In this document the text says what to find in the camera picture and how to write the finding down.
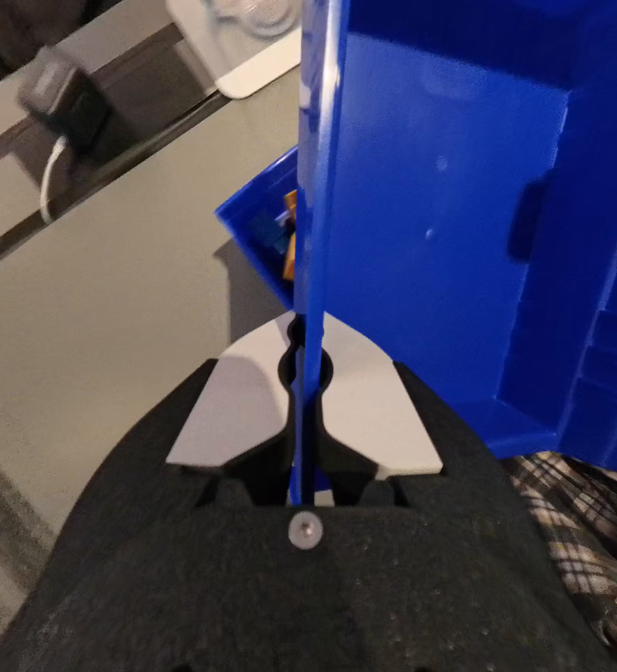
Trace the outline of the heap of mega blocks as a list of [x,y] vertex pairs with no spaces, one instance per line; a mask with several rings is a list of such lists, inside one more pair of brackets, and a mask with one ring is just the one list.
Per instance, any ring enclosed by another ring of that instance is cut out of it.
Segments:
[[283,281],[293,282],[295,277],[297,189],[284,195],[285,211],[274,218],[262,212],[250,224],[251,241],[257,252],[280,269]]

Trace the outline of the white pad on table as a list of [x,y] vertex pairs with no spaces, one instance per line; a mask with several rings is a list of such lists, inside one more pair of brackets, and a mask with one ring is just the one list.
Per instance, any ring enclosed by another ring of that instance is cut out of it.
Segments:
[[245,99],[300,63],[301,1],[166,1],[212,85]]

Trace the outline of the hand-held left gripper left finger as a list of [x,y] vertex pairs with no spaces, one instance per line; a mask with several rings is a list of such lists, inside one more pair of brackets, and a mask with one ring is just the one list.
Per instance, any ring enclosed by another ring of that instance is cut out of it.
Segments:
[[295,315],[281,315],[242,336],[218,358],[166,462],[220,468],[272,439],[294,416],[279,365]]

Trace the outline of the person's plaid-shirted torso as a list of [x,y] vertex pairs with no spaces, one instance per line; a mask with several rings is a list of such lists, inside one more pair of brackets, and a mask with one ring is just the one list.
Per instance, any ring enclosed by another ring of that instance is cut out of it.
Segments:
[[617,472],[553,451],[500,465],[573,603],[617,659]]

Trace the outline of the grey power adapter box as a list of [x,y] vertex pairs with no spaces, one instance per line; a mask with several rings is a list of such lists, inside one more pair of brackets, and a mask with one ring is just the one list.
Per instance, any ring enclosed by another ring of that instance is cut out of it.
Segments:
[[93,148],[112,114],[111,103],[83,65],[56,46],[44,46],[29,62],[17,101],[84,154]]

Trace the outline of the blue plastic bin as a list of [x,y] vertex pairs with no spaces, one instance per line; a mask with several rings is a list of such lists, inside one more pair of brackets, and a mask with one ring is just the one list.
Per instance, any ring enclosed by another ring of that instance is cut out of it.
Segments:
[[287,310],[294,282],[283,277],[294,227],[285,197],[297,187],[297,147],[279,157],[216,210],[235,244],[262,281]]
[[617,1],[303,1],[294,306],[617,471]]

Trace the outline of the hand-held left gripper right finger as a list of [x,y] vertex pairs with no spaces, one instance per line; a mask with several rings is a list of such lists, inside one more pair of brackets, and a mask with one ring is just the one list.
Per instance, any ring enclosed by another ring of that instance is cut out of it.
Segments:
[[365,479],[437,475],[443,464],[393,360],[329,313],[317,394],[317,466]]

